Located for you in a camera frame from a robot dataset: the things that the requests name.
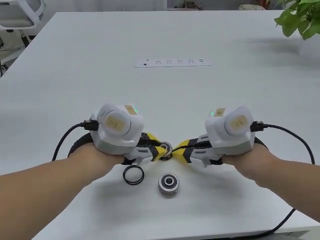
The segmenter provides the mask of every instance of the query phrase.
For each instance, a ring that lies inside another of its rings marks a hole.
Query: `yellow label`
[[[248,124],[248,120],[245,115],[239,115],[230,122],[230,126],[234,131],[237,131]]]
[[[131,105],[124,105],[130,115],[137,115],[135,109]]]
[[[225,113],[225,108],[218,108],[216,111],[215,111],[215,114],[214,116],[215,117],[222,117]]]
[[[125,127],[125,122],[114,116],[109,116],[105,120],[105,125],[117,132],[121,132]]]

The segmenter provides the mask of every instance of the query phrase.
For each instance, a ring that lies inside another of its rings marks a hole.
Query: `green plant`
[[[282,26],[282,32],[290,37],[297,29],[303,40],[320,34],[320,0],[280,0],[282,4],[293,3],[274,19]]]

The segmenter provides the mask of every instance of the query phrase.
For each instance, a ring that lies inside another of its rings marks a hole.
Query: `desk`
[[[0,81],[0,174],[49,162],[72,125],[104,103],[135,103],[145,132],[176,146],[205,133],[212,109],[246,105],[256,120],[284,126],[320,157],[320,69],[297,54],[298,35],[275,28],[279,11],[57,13]],[[144,58],[204,58],[211,67],[135,68]],[[58,158],[85,133],[74,131]],[[293,137],[257,136],[283,159],[309,162]],[[174,159],[144,166],[137,186],[125,166],[86,187],[35,240],[205,239],[270,230],[291,210],[232,166]],[[180,178],[165,199],[158,177]],[[279,232],[319,224],[296,212]]]

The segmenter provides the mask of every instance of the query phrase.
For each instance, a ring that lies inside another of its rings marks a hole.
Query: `power strip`
[[[203,58],[186,59],[143,59],[134,65],[136,68],[159,68],[159,67],[199,67],[212,66],[212,64]]]

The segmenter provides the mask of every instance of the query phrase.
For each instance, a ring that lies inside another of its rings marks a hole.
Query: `o-ring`
[[[132,168],[137,168],[137,169],[140,169],[140,170],[141,170],[142,176],[141,176],[141,178],[140,178],[139,180],[137,180],[137,181],[129,181],[128,179],[126,179],[127,171],[128,171],[129,169],[132,169]],[[145,172],[144,172],[144,170],[143,170],[140,166],[130,165],[130,166],[128,166],[128,167],[125,168],[125,170],[123,171],[122,176],[123,176],[124,181],[125,181],[127,184],[129,184],[129,185],[138,185],[138,184],[140,184],[140,183],[144,180],[144,178],[145,178]]]

